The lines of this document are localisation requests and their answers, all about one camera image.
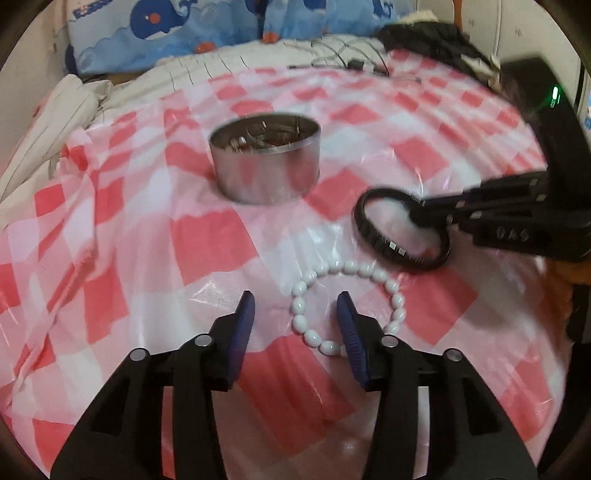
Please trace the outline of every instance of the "metal tin can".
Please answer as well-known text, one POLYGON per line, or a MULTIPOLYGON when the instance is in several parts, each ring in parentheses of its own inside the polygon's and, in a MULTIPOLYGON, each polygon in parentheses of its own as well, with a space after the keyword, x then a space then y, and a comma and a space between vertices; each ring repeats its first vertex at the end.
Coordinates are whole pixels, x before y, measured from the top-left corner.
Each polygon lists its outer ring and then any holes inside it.
POLYGON ((320 175, 320 126, 291 113, 232 121, 209 138, 217 184, 232 200, 274 205, 309 191, 320 175))

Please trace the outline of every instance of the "blue pillow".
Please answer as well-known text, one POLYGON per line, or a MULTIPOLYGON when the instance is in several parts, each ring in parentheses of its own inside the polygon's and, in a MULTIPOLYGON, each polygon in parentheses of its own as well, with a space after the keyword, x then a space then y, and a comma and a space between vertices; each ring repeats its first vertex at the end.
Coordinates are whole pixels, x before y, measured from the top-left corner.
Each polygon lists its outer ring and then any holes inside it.
POLYGON ((263 40, 308 40, 325 33, 369 37, 413 11, 411 0, 269 0, 263 40))
POLYGON ((163 57, 255 40, 267 5, 266 0, 98 0, 82 7, 80 0, 68 3, 68 34, 82 75, 140 72, 163 57))

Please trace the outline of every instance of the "cable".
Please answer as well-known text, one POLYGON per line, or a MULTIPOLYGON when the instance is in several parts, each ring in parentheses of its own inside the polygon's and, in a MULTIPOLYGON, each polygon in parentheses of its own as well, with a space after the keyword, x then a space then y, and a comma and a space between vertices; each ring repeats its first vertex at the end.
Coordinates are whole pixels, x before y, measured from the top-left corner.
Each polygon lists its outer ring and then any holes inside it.
POLYGON ((315 38, 314 40, 312 40, 312 41, 310 42, 310 47, 314 47, 314 45, 315 45, 315 44, 323 45, 323 46, 325 46, 326 48, 328 48, 329 50, 333 51, 335 54, 334 54, 334 56, 332 56, 332 57, 331 57, 331 56, 326 56, 326 57, 318 57, 318 58, 315 58, 315 59, 313 59, 313 60, 310 62, 310 64, 311 64, 313 67, 316 67, 316 66, 317 66, 317 65, 315 65, 315 64, 314 64, 314 62, 315 62, 315 61, 318 61, 318 60, 324 60, 324 62, 325 62, 327 65, 328 65, 328 60, 335 60, 335 59, 337 59, 337 58, 338 58, 338 59, 341 61, 341 63, 343 64, 343 68, 347 68, 347 64, 346 64, 346 62, 343 60, 343 57, 341 57, 341 56, 340 56, 340 53, 339 53, 339 52, 337 52, 337 51, 336 51, 336 50, 335 50, 333 47, 331 47, 330 45, 328 45, 328 43, 325 43, 325 42, 323 42, 322 40, 319 40, 318 38, 315 38))
POLYGON ((376 52, 378 58, 380 59, 380 61, 382 62, 382 65, 384 66, 384 71, 386 72, 386 77, 390 76, 390 70, 388 69, 388 66, 386 65, 386 61, 384 60, 384 57, 382 57, 382 54, 379 52, 379 50, 377 48, 375 48, 370 41, 364 39, 364 38, 358 38, 356 40, 352 40, 349 42, 346 42, 345 40, 343 40, 342 38, 340 38, 338 35, 331 35, 331 38, 336 38, 337 40, 339 40, 343 46, 339 49, 338 54, 342 54, 345 50, 347 50, 347 48, 356 51, 358 53, 361 53, 361 55, 363 55, 369 62, 371 62, 374 66, 378 66, 375 63, 375 60, 372 60, 363 50, 353 47, 354 44, 356 43, 363 43, 366 44, 369 48, 371 48, 374 52, 376 52))

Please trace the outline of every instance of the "red and white checkered tablecloth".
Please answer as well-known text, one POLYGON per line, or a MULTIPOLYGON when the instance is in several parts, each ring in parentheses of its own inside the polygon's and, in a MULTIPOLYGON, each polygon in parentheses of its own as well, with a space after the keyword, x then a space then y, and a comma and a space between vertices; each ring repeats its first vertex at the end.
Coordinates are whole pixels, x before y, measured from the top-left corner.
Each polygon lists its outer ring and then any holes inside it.
MULTIPOLYGON (((214 397, 230 478, 360 478, 378 397, 362 392, 346 361, 291 333, 293 282, 335 256, 375 260, 350 218, 368 186, 457 191, 544 164, 530 130, 499 97, 407 52, 388 62, 389 79, 330 69, 223 76, 72 135, 56 180, 0 234, 2 414, 44 471, 131 349, 178 348, 232 312, 248 289, 256 319, 242 374, 214 397), (321 178, 296 202, 237 205, 216 189, 207 137, 237 115, 266 111, 321 124, 321 178)), ((383 228, 422 248, 408 221, 386 217, 386 207, 374 209, 383 228)), ((454 240, 449 264, 433 273, 390 269, 407 298, 399 335, 424 351, 461 349, 538 458, 569 352, 538 265, 477 249, 458 233, 454 240)), ((306 295, 310 322, 325 338, 337 336, 331 305, 342 290, 386 322, 379 287, 327 277, 306 295)), ((172 475, 169 408, 165 419, 164 472, 172 475)))

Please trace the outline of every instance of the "black rubber ring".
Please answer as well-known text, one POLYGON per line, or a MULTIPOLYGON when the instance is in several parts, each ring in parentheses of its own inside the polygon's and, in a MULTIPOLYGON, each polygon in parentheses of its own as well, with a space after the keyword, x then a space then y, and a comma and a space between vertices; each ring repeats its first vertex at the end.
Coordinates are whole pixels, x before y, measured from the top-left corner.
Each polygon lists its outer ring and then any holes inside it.
POLYGON ((404 248, 401 248, 393 240, 380 233, 375 225, 369 221, 365 215, 365 206, 370 200, 392 199, 402 202, 405 207, 413 205, 420 205, 420 201, 412 195, 387 187, 379 187, 365 192, 353 210, 353 219, 357 226, 357 230, 361 237, 373 248, 377 253, 382 255, 387 260, 396 264, 402 265, 406 268, 415 270, 435 270, 441 267, 448 259, 452 251, 452 239, 445 226, 437 227, 435 230, 439 234, 440 250, 438 256, 435 258, 414 257, 408 253, 404 248))

